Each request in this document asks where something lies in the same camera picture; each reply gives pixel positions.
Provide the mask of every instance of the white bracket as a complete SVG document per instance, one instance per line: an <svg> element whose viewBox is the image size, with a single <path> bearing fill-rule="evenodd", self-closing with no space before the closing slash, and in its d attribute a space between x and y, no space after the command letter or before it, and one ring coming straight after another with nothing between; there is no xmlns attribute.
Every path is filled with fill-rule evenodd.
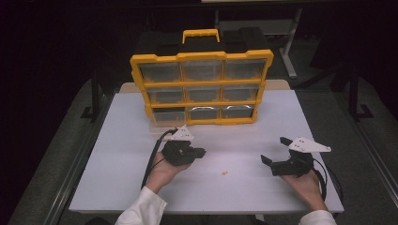
<svg viewBox="0 0 398 225"><path fill-rule="evenodd" d="M289 149L302 153L330 152L331 148L306 138L296 138L289 145Z"/></svg>
<svg viewBox="0 0 398 225"><path fill-rule="evenodd" d="M178 131L173 134L170 140L174 141L192 141L193 136L191 135L190 131L188 130L187 126L184 125L178 128Z"/></svg>

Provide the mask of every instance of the white sleeve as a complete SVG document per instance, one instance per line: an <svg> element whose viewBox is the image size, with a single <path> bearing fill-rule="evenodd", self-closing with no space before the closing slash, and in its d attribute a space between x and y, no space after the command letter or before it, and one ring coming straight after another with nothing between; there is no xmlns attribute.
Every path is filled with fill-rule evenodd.
<svg viewBox="0 0 398 225"><path fill-rule="evenodd" d="M143 187L138 199L117 219L116 225L159 225L167 202Z"/></svg>
<svg viewBox="0 0 398 225"><path fill-rule="evenodd" d="M336 225L336 221L330 212L316 210L302 217L299 225Z"/></svg>

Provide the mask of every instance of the clear plastic drawer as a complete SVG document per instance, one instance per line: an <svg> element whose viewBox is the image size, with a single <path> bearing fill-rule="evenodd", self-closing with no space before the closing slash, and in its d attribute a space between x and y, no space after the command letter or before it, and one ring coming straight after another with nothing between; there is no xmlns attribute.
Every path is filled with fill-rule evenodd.
<svg viewBox="0 0 398 225"><path fill-rule="evenodd" d="M179 82L179 63L151 63L139 65L146 83Z"/></svg>
<svg viewBox="0 0 398 225"><path fill-rule="evenodd" d="M219 108L218 106L197 106L189 107L187 112L191 120L218 119Z"/></svg>
<svg viewBox="0 0 398 225"><path fill-rule="evenodd" d="M231 84L222 87L223 101L256 100L260 84Z"/></svg>
<svg viewBox="0 0 398 225"><path fill-rule="evenodd" d="M180 103L183 101L182 87L148 87L146 89L152 103Z"/></svg>
<svg viewBox="0 0 398 225"><path fill-rule="evenodd" d="M254 105L222 106L222 118L251 118Z"/></svg>
<svg viewBox="0 0 398 225"><path fill-rule="evenodd" d="M187 124L185 108L154 108L149 123L149 132L158 139L169 129Z"/></svg>
<svg viewBox="0 0 398 225"><path fill-rule="evenodd" d="M261 79L266 59L225 60L224 78L226 80Z"/></svg>
<svg viewBox="0 0 398 225"><path fill-rule="evenodd" d="M182 63L185 81L218 81L222 74L220 60L193 60Z"/></svg>
<svg viewBox="0 0 398 225"><path fill-rule="evenodd" d="M188 102L219 101L220 86L185 86L185 97Z"/></svg>

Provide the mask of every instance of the wrist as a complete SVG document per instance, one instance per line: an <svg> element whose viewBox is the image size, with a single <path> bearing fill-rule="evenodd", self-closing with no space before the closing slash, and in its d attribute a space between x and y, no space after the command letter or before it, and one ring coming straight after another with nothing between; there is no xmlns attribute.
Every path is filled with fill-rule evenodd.
<svg viewBox="0 0 398 225"><path fill-rule="evenodd" d="M149 188L150 190L152 190L152 192L154 192L155 194L158 194L162 188L162 185L160 185L158 182L150 180L150 179L148 180L148 182L146 182L145 186L147 188Z"/></svg>
<svg viewBox="0 0 398 225"><path fill-rule="evenodd" d="M312 211L316 211L316 210L328 211L329 210L320 195L316 195L316 196L306 199L306 203L308 204L308 206L311 208Z"/></svg>

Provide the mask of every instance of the white table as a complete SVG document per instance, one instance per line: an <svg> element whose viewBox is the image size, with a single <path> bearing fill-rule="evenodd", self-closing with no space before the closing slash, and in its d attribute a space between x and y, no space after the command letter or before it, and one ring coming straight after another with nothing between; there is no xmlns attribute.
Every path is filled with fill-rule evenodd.
<svg viewBox="0 0 398 225"><path fill-rule="evenodd" d="M307 210L260 158L263 154L274 161L288 159L280 137L313 137L294 91L266 91L254 124L199 125L189 130L195 137L191 146L203 147L207 153L161 190L159 195L169 203L165 213L272 214ZM155 141L149 134L141 94L116 94L69 210L106 213L128 208L140 192ZM319 154L314 157L323 163ZM326 204L331 212L344 211L330 179Z"/></svg>

